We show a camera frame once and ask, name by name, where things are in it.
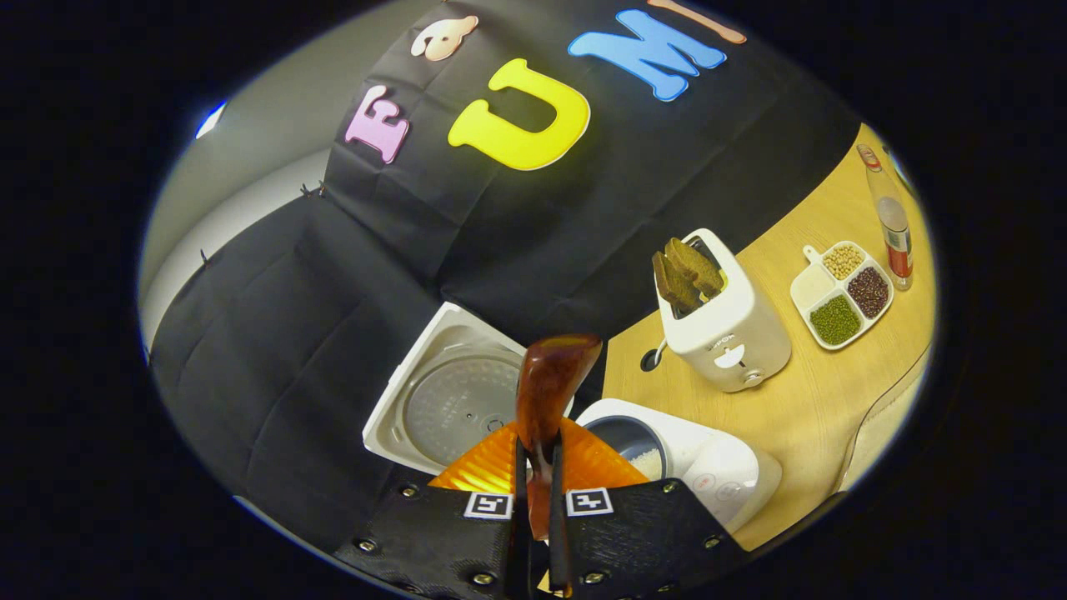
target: bread slice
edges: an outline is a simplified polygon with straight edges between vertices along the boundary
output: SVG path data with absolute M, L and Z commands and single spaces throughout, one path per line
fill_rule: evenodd
M 663 252 L 652 255 L 652 272 L 656 277 L 656 290 L 672 306 L 683 313 L 700 307 L 700 293 Z
M 667 242 L 665 252 L 667 258 L 678 267 L 678 270 L 689 278 L 692 285 L 703 291 L 708 299 L 715 298 L 722 291 L 722 275 L 719 274 L 718 267 L 705 258 L 696 248 L 672 237 Z

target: white rice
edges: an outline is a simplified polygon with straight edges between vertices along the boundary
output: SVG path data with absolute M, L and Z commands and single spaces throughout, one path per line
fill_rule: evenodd
M 652 448 L 649 452 L 635 457 L 630 461 L 635 469 L 641 472 L 642 475 L 651 480 L 662 479 L 664 476 L 663 470 L 663 459 L 659 457 L 659 451 Z

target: bottle cap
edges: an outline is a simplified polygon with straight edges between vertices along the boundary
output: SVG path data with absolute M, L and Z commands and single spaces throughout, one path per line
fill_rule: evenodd
M 866 164 L 867 169 L 874 171 L 875 173 L 881 171 L 881 162 L 878 161 L 878 157 L 875 156 L 871 146 L 866 144 L 857 144 L 856 151 L 860 153 L 860 158 L 863 159 L 863 164 Z

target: toaster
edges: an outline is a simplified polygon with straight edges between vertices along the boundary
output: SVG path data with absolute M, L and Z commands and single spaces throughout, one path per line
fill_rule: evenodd
M 781 318 L 715 234 L 700 228 L 682 241 L 712 260 L 724 285 L 687 314 L 656 294 L 667 346 L 718 390 L 759 385 L 781 370 L 792 354 Z

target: wooden countertop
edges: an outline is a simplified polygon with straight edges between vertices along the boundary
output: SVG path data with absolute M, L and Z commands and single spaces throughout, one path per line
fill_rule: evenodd
M 790 298 L 793 279 L 808 266 L 801 248 L 811 244 L 824 252 L 848 239 L 889 272 L 864 165 L 855 149 L 859 143 L 875 151 L 901 192 L 911 227 L 913 280 L 909 290 L 895 290 L 892 305 L 870 331 L 841 350 L 828 351 L 812 337 Z M 912 367 L 923 368 L 917 364 L 934 336 L 934 260 L 919 204 L 870 127 L 861 126 L 853 146 L 808 198 L 737 253 L 793 343 L 793 356 L 781 372 L 758 388 L 727 394 L 667 349 L 660 365 L 644 373 L 641 357 L 664 337 L 658 312 L 607 345 L 604 397 L 727 431 L 781 462 L 782 481 L 775 495 L 734 535 L 747 550 L 785 531 L 835 491 L 849 442 L 867 409 L 897 382 L 914 377 Z M 694 223 L 694 228 L 699 226 L 705 224 Z

